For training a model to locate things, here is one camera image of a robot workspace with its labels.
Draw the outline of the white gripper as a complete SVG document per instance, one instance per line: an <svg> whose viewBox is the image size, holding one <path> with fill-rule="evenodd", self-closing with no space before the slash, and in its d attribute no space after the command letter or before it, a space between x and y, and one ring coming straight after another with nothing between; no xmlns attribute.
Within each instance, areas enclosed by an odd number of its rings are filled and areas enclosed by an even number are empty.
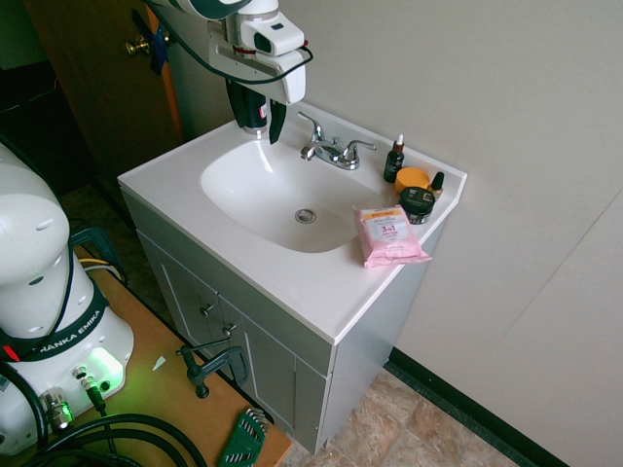
<svg viewBox="0 0 623 467"><path fill-rule="evenodd" d="M237 82L226 80L229 102L240 128L244 127L245 86L270 99L271 122L270 144L275 144L286 119L286 105L302 100L306 94L306 68L301 63L303 54L299 51L282 56L262 53L237 54L233 47L216 32L208 33L208 64L234 77Z"/></svg>

